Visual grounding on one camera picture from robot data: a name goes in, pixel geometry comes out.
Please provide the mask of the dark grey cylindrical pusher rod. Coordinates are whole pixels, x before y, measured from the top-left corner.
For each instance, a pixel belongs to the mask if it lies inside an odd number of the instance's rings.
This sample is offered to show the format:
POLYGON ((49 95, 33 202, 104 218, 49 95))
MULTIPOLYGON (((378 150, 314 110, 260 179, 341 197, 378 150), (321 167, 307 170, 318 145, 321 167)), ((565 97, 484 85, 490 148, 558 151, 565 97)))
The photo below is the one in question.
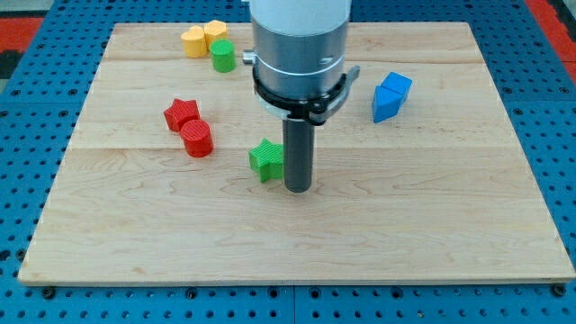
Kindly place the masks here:
POLYGON ((306 121, 283 121, 283 180, 294 193, 310 189, 314 153, 314 127, 306 121))

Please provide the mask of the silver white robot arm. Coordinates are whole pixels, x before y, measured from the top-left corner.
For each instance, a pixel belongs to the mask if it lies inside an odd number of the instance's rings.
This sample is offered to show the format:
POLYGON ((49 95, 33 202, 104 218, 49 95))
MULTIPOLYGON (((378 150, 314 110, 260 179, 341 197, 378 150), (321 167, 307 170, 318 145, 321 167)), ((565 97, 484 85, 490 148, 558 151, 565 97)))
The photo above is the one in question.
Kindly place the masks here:
POLYGON ((283 122, 283 182, 310 189, 314 129, 345 103, 360 68, 344 69, 350 0, 249 0, 260 104, 283 122))

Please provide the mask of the black clamp ring mount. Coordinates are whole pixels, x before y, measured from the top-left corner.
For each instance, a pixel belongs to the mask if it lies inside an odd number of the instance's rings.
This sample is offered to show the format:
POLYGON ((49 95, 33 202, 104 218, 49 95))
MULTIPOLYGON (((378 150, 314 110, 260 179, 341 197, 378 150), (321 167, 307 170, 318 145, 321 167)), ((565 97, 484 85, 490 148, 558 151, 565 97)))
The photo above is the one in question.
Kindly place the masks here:
POLYGON ((264 109, 283 121, 302 120, 312 126, 321 126, 331 118, 346 102, 352 84, 360 75, 360 67, 353 66, 340 76, 338 82, 319 97, 308 99, 288 99, 267 89, 252 69, 255 95, 264 109))

